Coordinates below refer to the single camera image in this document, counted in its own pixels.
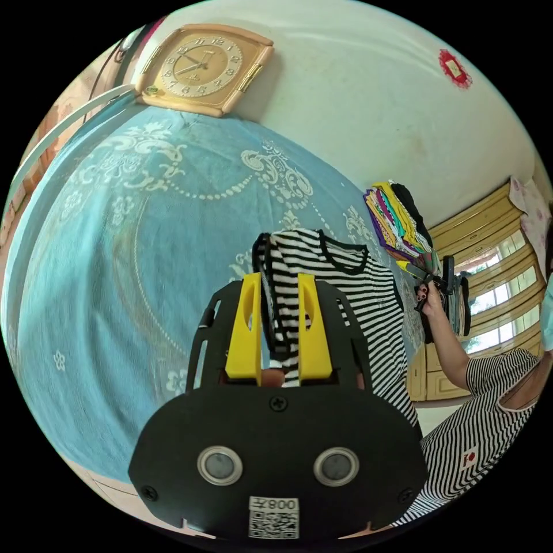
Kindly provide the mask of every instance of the woman's hand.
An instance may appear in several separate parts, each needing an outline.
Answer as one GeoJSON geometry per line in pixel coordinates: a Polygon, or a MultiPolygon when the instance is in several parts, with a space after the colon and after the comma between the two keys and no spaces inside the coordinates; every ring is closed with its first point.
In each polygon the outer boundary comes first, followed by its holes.
{"type": "Polygon", "coordinates": [[[430,281],[427,285],[422,284],[416,293],[416,300],[420,301],[427,297],[426,303],[422,308],[422,312],[429,318],[433,319],[436,315],[444,313],[442,307],[442,299],[434,282],[430,281]]]}

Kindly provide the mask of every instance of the clock hand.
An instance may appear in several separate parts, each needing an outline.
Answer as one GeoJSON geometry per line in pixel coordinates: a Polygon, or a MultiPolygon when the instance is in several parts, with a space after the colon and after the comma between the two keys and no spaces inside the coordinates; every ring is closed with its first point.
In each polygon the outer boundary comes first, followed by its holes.
{"type": "Polygon", "coordinates": [[[188,56],[187,54],[183,54],[183,56],[184,56],[185,58],[188,58],[191,62],[194,62],[194,63],[201,63],[201,62],[199,62],[198,60],[196,60],[196,59],[194,59],[194,58],[191,58],[191,57],[188,56]]]}
{"type": "Polygon", "coordinates": [[[181,69],[180,71],[177,71],[175,73],[175,76],[180,75],[181,73],[186,73],[187,71],[192,71],[192,69],[197,69],[198,67],[202,67],[203,63],[197,63],[196,65],[191,65],[190,67],[186,67],[185,69],[181,69]]]}

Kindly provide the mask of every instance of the striped shirt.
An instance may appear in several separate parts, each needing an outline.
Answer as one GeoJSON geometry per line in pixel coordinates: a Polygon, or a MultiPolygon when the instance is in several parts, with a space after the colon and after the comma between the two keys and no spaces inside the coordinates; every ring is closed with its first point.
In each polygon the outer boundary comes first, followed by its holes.
{"type": "MultiPolygon", "coordinates": [[[[373,393],[391,403],[419,429],[406,388],[403,302],[392,271],[374,261],[365,245],[342,244],[322,231],[305,229],[261,235],[253,247],[252,260],[254,271],[260,271],[270,283],[268,287],[290,343],[291,357],[271,361],[271,366],[287,370],[285,386],[299,384],[298,274],[313,275],[346,295],[367,339],[373,393]]],[[[278,322],[272,326],[276,342],[283,343],[278,322]]]]}
{"type": "Polygon", "coordinates": [[[472,397],[423,438],[428,480],[393,526],[458,498],[492,469],[533,410],[533,406],[508,409],[500,405],[500,400],[538,363],[538,357],[521,349],[469,361],[467,386],[472,397]]]}

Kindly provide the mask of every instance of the white wall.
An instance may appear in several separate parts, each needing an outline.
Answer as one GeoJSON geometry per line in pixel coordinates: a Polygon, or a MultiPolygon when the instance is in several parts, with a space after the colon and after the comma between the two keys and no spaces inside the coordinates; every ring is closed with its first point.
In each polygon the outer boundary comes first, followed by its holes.
{"type": "Polygon", "coordinates": [[[532,141],[496,88],[442,40],[398,16],[347,0],[201,2],[165,19],[137,69],[173,30],[201,22],[275,43],[238,115],[307,148],[363,192],[375,181],[401,182],[428,227],[511,175],[521,182],[533,175],[532,141]],[[471,76],[468,90],[442,71],[441,49],[471,76]]]}

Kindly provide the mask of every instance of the red logo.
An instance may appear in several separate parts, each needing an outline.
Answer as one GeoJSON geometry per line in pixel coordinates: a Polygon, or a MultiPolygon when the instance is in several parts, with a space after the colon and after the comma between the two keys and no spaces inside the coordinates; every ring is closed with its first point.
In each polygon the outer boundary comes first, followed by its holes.
{"type": "Polygon", "coordinates": [[[465,469],[473,466],[478,461],[478,446],[469,449],[468,451],[465,451],[463,453],[463,456],[461,457],[461,470],[464,471],[465,469]]]}
{"type": "Polygon", "coordinates": [[[465,90],[470,88],[472,78],[453,54],[447,50],[440,50],[438,59],[440,60],[442,71],[454,85],[465,90]]]}

